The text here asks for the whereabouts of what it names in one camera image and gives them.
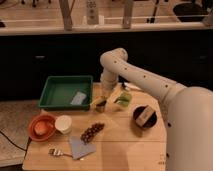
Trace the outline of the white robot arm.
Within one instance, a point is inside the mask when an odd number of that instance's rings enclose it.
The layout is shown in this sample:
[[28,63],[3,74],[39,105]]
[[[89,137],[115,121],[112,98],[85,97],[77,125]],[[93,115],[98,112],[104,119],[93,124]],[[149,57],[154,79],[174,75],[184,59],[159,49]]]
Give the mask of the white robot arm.
[[103,90],[112,92],[123,77],[166,108],[166,171],[213,171],[213,91],[187,87],[131,65],[127,59],[123,48],[100,56]]

